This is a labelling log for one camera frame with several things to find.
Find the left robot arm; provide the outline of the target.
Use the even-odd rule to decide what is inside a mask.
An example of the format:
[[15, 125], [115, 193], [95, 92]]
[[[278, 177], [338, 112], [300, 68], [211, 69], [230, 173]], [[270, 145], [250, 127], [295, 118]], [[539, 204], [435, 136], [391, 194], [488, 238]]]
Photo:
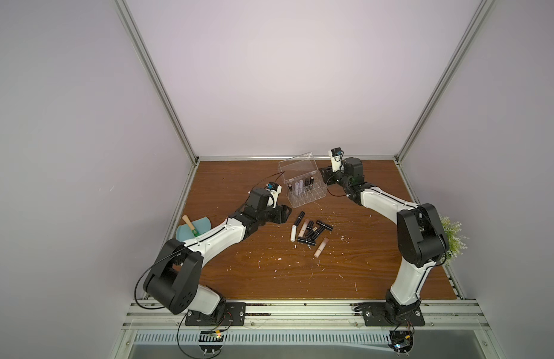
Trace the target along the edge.
[[170, 239], [160, 250], [143, 283], [143, 290], [172, 314], [198, 311], [222, 315], [225, 300], [200, 285], [202, 269], [232, 245], [248, 239], [268, 223], [284, 224], [292, 208], [278, 203], [281, 187], [255, 188], [236, 212], [220, 225], [193, 239]]

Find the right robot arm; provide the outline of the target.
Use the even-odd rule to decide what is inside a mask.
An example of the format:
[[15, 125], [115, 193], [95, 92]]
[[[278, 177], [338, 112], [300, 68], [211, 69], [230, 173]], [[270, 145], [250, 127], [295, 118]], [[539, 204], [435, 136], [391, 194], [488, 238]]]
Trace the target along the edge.
[[387, 311], [395, 317], [414, 311], [428, 274], [444, 264], [450, 249], [437, 209], [430, 203], [401, 199], [367, 182], [362, 161], [356, 157], [345, 159], [339, 147], [329, 151], [329, 158], [330, 166], [320, 169], [326, 185], [338, 184], [348, 199], [396, 224], [402, 262], [387, 292]]

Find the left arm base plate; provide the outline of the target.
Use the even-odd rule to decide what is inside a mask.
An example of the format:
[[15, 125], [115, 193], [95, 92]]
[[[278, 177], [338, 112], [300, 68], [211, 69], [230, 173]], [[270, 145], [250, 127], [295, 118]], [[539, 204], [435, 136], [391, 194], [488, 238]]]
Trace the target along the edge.
[[244, 326], [246, 314], [245, 302], [222, 302], [212, 314], [189, 311], [185, 326], [231, 327]]

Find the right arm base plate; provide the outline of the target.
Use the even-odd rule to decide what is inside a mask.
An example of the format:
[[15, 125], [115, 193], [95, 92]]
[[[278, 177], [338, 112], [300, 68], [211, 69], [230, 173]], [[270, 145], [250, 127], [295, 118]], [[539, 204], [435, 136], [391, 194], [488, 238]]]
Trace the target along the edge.
[[411, 305], [399, 305], [397, 302], [365, 302], [357, 304], [353, 311], [360, 314], [367, 327], [425, 326], [426, 322], [420, 309], [421, 301]]

